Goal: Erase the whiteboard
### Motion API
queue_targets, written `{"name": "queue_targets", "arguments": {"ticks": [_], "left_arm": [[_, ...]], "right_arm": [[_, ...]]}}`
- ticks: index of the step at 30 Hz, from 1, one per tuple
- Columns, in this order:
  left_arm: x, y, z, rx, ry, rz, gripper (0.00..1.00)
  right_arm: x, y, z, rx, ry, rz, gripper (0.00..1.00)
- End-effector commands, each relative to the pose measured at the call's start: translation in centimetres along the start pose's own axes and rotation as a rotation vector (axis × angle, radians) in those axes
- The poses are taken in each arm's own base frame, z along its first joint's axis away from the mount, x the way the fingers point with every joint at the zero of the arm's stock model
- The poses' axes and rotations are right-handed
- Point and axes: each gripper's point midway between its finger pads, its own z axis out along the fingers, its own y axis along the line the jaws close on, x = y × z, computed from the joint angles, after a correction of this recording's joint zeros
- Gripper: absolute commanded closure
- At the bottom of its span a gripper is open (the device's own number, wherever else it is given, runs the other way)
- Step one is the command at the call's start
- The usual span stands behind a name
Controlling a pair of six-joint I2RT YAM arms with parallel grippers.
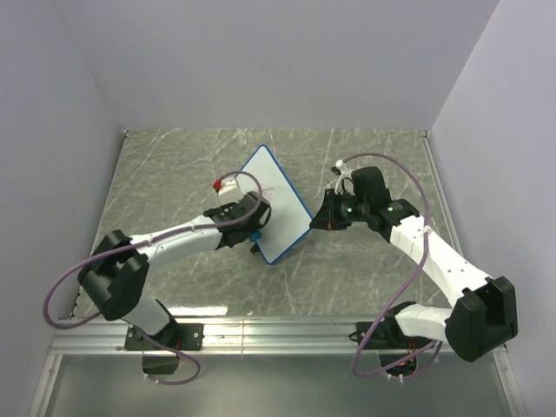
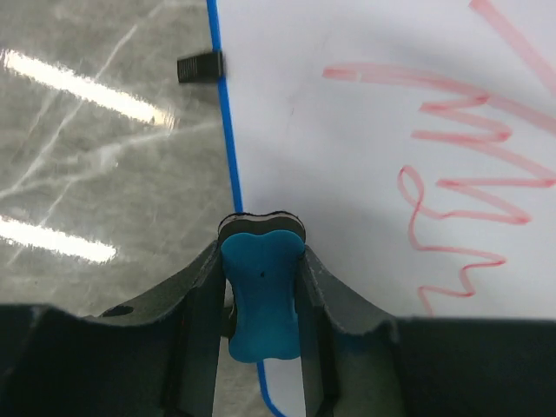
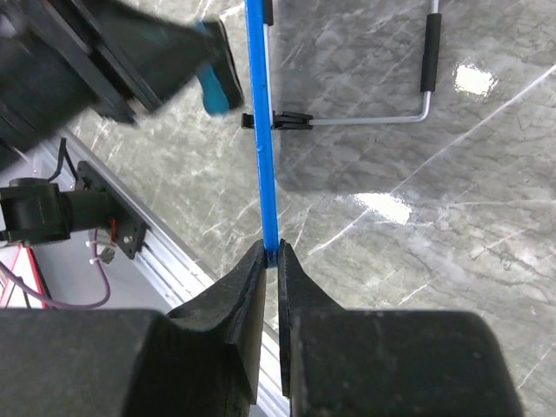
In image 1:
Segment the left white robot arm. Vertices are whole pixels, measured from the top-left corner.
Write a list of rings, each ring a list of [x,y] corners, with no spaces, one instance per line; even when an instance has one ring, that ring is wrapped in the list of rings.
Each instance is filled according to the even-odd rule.
[[[107,234],[94,252],[108,253],[82,268],[78,281],[107,321],[139,327],[156,349],[175,341],[174,317],[145,289],[156,270],[190,255],[232,248],[259,232],[269,220],[270,203],[250,191],[238,202],[210,208],[189,222],[147,235]]]

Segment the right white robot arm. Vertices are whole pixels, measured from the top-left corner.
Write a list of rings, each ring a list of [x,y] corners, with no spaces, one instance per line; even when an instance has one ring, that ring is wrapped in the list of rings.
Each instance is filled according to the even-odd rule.
[[[363,222],[399,249],[447,298],[448,308],[389,301],[382,318],[365,330],[361,346],[388,343],[400,348],[415,338],[442,341],[472,362],[518,334],[514,285],[476,268],[437,235],[408,201],[372,202],[367,196],[325,192],[312,229],[345,230]]]

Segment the blue whiteboard eraser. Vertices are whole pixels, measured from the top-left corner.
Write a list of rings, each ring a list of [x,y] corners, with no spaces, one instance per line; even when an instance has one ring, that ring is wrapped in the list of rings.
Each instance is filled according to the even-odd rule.
[[[262,238],[262,233],[260,230],[257,230],[248,236],[248,240],[250,242],[258,242]]]

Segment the blue framed whiteboard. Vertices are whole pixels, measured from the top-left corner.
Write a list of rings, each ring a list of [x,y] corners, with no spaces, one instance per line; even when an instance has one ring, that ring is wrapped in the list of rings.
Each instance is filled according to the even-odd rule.
[[[264,261],[273,265],[308,234],[312,213],[269,146],[259,146],[241,170],[260,183],[240,175],[241,191],[261,190],[270,204],[270,220],[255,243]]]

